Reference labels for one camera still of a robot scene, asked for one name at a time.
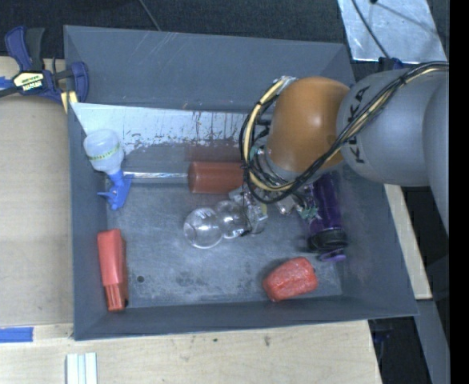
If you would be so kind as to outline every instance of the gray cable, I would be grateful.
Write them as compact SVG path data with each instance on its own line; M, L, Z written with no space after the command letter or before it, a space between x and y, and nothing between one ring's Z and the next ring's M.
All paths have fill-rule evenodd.
M156 22L156 20L154 19L153 17L153 14L151 14L151 12L149 11L149 9L147 8L146 4L144 3L143 0L139 0L140 1L140 4L142 4L142 8L144 9L144 11L146 11L147 15L149 16L150 20L153 22L154 26L156 27L156 30L158 31L162 31L162 29L160 28L160 26L158 25L158 23Z

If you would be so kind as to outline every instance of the clear glass object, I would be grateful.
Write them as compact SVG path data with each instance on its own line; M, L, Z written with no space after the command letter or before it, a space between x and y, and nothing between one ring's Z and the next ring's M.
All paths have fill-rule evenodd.
M218 223L225 239L240 236L248 229L247 217L243 207L233 201L220 201L215 206Z
M216 212L209 208L198 208L186 217L183 233L192 246L210 249L222 240L222 230Z

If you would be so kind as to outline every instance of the gray bin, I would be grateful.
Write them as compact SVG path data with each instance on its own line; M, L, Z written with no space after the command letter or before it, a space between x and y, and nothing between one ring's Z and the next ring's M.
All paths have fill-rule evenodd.
M87 102L181 110L184 123L183 110L190 110L192 122L197 112L246 114L282 75L354 83L347 49L339 44L67 26L65 51L68 66L84 61L89 68ZM350 240L345 262L318 262L305 253L299 218L284 217L273 206L261 234L197 250L182 236L186 215L225 196L193 195L186 183L135 182L126 205L113 212L96 195L107 186L105 176L86 158L85 133L73 110L68 122L77 340L417 314L383 186L348 166L337 169ZM124 167L183 172L198 158L236 160L234 140L146 143ZM106 309L96 243L99 231L113 227L126 239L130 290L130 304L118 314ZM319 288L270 302L261 281L279 263L301 255L314 265Z

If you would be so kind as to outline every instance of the red sponge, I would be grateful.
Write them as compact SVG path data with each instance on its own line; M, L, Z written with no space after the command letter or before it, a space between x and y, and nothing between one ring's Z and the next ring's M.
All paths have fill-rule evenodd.
M318 287L315 269L306 258L292 258L273 269L263 280L263 289L272 302L309 293Z

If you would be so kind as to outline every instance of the orange marker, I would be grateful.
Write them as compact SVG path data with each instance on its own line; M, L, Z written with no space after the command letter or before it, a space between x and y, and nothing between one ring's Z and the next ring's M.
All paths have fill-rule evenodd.
M120 229L98 233L99 266L108 311L121 311L128 301L126 243Z

